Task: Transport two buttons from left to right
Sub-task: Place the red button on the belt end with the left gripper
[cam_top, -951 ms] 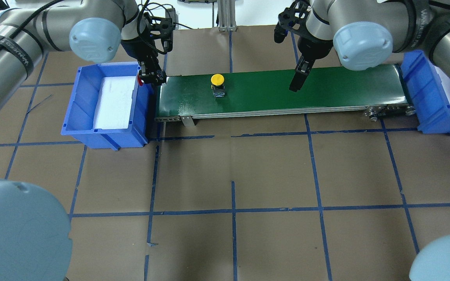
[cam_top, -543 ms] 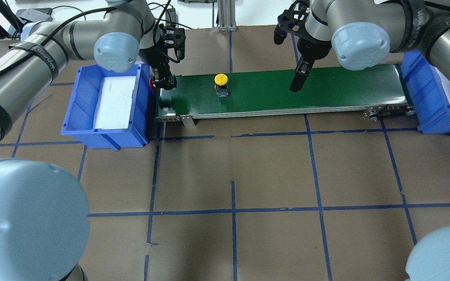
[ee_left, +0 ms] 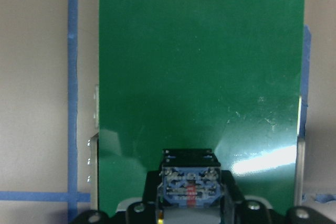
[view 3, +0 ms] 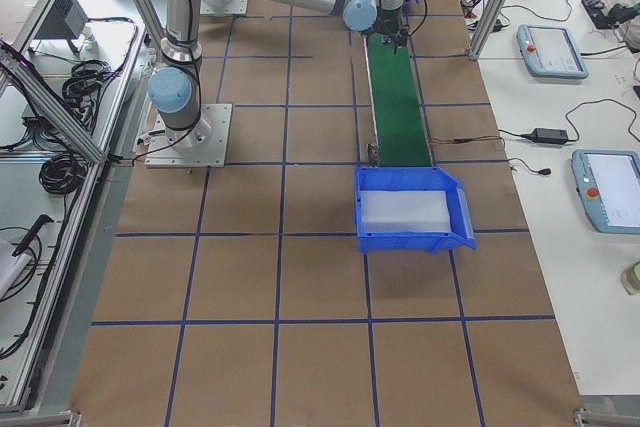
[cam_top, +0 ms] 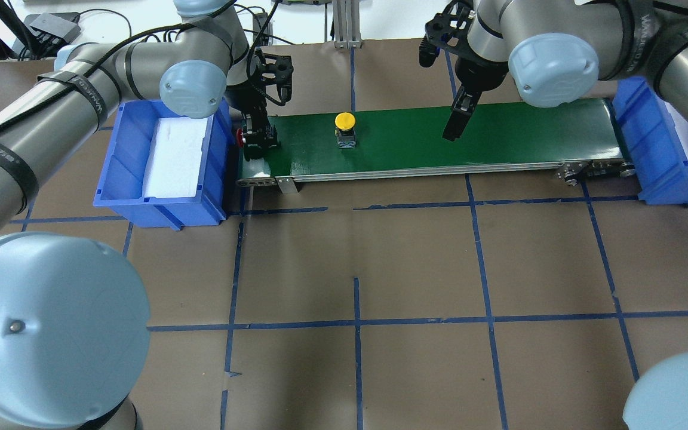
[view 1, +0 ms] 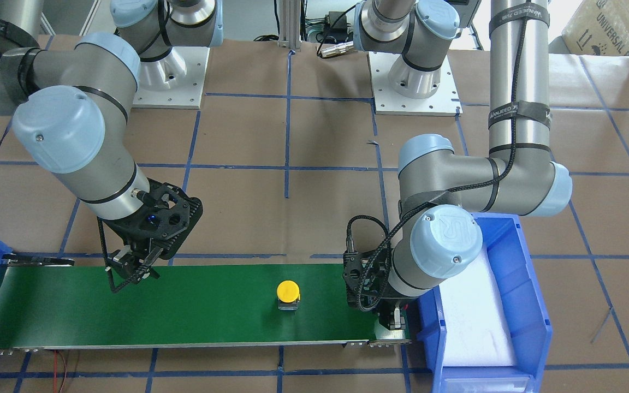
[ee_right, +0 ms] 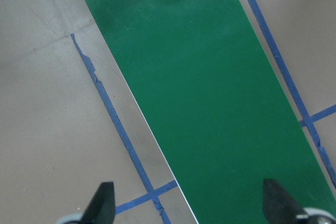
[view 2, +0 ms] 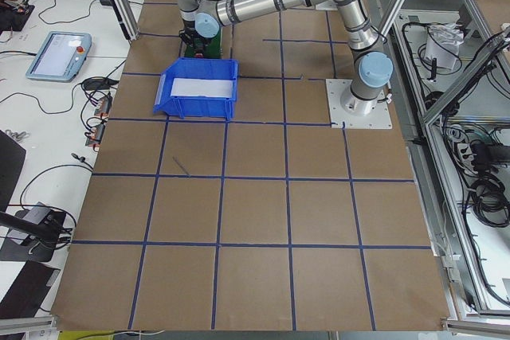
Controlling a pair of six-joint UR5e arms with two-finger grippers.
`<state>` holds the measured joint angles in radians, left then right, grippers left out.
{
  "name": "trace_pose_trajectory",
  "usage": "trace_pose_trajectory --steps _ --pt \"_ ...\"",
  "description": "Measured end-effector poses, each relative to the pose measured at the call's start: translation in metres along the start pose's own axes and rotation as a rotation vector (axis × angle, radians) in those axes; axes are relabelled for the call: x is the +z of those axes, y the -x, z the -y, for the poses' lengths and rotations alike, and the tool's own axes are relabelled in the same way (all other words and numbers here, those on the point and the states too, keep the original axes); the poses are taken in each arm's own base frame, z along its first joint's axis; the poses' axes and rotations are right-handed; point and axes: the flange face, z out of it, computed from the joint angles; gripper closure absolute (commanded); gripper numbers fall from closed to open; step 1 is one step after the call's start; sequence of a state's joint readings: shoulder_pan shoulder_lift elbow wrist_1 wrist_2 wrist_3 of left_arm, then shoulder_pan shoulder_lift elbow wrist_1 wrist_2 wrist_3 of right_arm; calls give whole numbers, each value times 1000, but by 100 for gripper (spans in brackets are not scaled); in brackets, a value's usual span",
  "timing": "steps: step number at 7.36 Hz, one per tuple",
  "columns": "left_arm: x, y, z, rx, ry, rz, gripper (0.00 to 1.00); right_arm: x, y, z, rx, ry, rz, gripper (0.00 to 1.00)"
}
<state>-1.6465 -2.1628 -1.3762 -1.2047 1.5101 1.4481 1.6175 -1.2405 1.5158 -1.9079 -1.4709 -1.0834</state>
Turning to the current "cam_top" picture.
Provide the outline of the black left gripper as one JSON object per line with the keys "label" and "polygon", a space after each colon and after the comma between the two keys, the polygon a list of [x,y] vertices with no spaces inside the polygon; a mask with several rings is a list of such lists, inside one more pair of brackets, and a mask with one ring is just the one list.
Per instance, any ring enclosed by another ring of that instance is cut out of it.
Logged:
{"label": "black left gripper", "polygon": [[244,62],[233,71],[240,71],[243,82],[228,85],[227,104],[243,116],[241,149],[246,161],[262,159],[271,149],[280,146],[278,131],[268,117],[268,103],[285,106],[293,96],[294,63],[287,55],[254,51],[250,73]]}

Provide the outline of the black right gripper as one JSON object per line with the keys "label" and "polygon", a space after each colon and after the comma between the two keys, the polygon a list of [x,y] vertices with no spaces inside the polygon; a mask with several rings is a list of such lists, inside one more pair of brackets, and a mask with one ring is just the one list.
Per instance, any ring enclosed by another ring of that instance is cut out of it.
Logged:
{"label": "black right gripper", "polygon": [[508,74],[502,35],[481,21],[473,1],[451,1],[424,25],[419,65],[434,65],[440,52],[456,56],[455,77],[460,87],[451,104],[442,137],[459,139],[480,103],[483,92],[497,89]]}

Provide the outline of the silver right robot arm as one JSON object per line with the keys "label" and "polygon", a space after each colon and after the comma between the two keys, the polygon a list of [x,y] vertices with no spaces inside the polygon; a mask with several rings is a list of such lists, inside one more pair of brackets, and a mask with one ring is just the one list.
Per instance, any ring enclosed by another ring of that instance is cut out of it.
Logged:
{"label": "silver right robot arm", "polygon": [[539,108],[641,76],[688,120],[688,1],[451,1],[426,24],[420,65],[442,50],[457,56],[462,83],[443,131],[450,141],[508,74]]}

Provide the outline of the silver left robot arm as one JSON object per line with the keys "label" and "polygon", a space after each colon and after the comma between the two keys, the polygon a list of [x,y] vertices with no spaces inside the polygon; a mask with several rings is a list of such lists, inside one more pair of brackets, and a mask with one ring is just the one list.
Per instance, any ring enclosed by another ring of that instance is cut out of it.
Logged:
{"label": "silver left robot arm", "polygon": [[57,66],[0,112],[0,429],[146,429],[133,391],[151,334],[141,275],[117,248],[49,231],[3,234],[124,103],[189,119],[259,95],[234,1],[175,1],[173,42],[148,32],[61,49]]}

